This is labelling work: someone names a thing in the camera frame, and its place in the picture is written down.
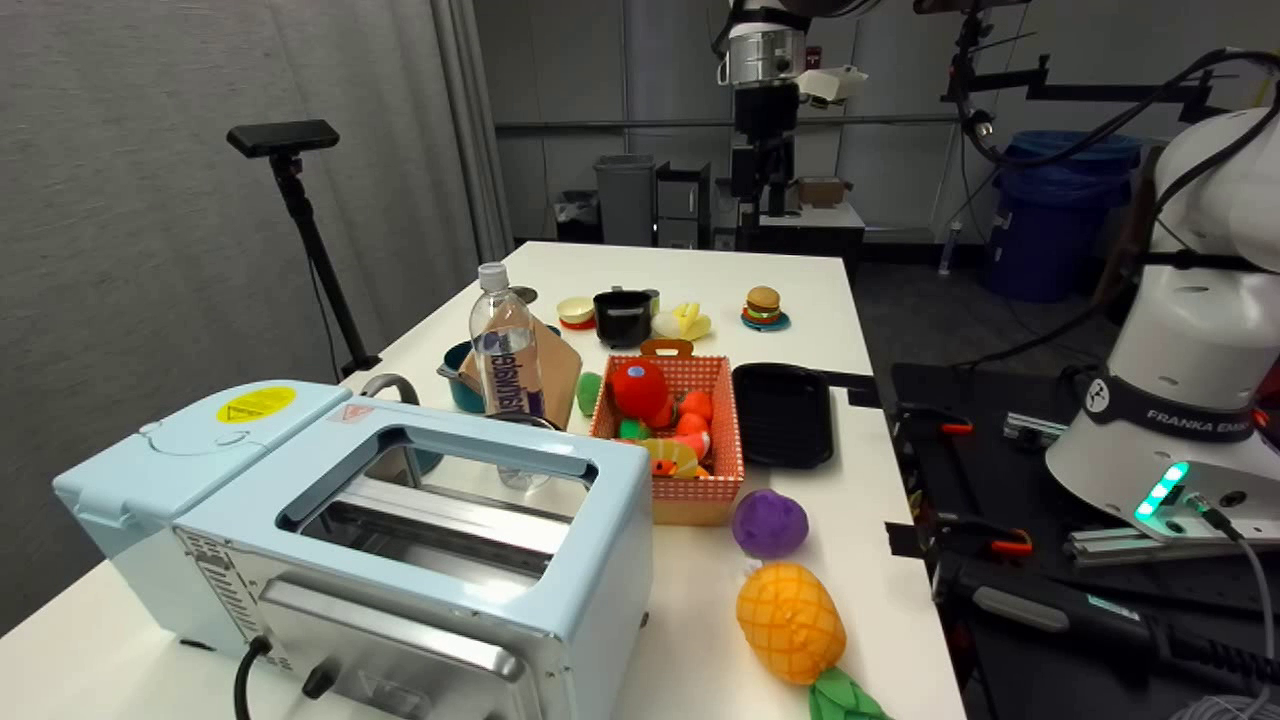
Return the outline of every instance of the blue trash bin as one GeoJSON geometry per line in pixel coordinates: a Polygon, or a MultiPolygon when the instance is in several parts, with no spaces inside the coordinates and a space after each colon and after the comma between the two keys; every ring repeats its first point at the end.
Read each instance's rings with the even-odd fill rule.
{"type": "MultiPolygon", "coordinates": [[[[1014,162],[1051,155],[1080,131],[1025,131],[1014,140],[1014,162]]],[[[1140,165],[1140,143],[1112,136],[1065,165],[1032,173],[1002,173],[1002,213],[983,284],[997,296],[1055,304],[1080,288],[1094,246],[1107,215],[1129,204],[1129,173],[1140,165]]]]}

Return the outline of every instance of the toaster oven handle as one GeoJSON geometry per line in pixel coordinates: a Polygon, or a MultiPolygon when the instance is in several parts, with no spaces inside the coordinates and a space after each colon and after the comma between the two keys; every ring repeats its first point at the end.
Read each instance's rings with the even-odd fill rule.
{"type": "Polygon", "coordinates": [[[352,605],[294,581],[272,581],[263,591],[263,605],[278,605],[285,612],[299,612],[313,621],[328,621],[364,636],[377,636],[384,643],[401,643],[411,650],[419,657],[469,667],[469,673],[488,673],[497,682],[522,682],[526,666],[518,652],[478,640],[478,636],[460,636],[424,621],[408,621],[408,618],[392,618],[367,605],[352,605]]]}

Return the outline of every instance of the white table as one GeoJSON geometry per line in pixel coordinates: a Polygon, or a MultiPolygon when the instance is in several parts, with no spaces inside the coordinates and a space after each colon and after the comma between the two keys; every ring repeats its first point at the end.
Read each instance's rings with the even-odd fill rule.
{"type": "MultiPolygon", "coordinates": [[[[730,256],[526,246],[509,256],[514,284],[534,284],[534,314],[595,288],[659,288],[664,299],[702,299],[717,339],[702,357],[790,359],[872,372],[840,261],[730,256]],[[749,334],[737,314],[753,284],[772,284],[793,315],[790,334],[749,334]]],[[[448,410],[436,365],[463,339],[478,284],[389,344],[384,369],[403,372],[427,410],[448,410]]],[[[595,336],[570,334],[585,369],[606,369],[595,336]]],[[[885,521],[908,521],[902,468],[879,413],[838,410],[838,462],[820,473],[753,473],[809,510],[811,537],[799,560],[827,583],[845,623],[853,673],[898,720],[966,716],[940,621],[919,560],[898,560],[885,521]]],[[[803,720],[803,692],[772,682],[734,621],[749,556],[723,530],[656,530],[651,621],[633,660],[621,720],[803,720]]],[[[223,720],[231,716],[231,660],[179,650],[100,563],[0,643],[6,716],[100,720],[223,720]]],[[[372,708],[324,697],[299,699],[297,682],[262,666],[254,673],[256,720],[367,720],[372,708]]]]}

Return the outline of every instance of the box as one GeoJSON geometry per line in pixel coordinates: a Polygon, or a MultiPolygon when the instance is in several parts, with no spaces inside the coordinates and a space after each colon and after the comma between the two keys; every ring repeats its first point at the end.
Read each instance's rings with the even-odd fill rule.
{"type": "MultiPolygon", "coordinates": [[[[730,524],[734,504],[746,489],[746,439],[734,401],[734,369],[730,357],[693,357],[693,344],[646,344],[640,357],[656,359],[667,375],[671,406],[683,394],[708,388],[712,394],[712,453],[703,482],[651,482],[651,521],[656,524],[730,524]]],[[[615,439],[615,413],[607,401],[607,372],[629,357],[607,357],[606,394],[595,401],[591,436],[615,439]]]]}

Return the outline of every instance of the bottle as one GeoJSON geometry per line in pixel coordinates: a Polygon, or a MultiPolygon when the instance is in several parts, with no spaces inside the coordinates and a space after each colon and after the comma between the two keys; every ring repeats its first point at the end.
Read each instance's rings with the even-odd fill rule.
{"type": "Polygon", "coordinates": [[[481,299],[473,309],[473,351],[481,365],[485,417],[542,421],[544,386],[535,372],[535,315],[509,284],[503,265],[481,265],[481,299]]]}

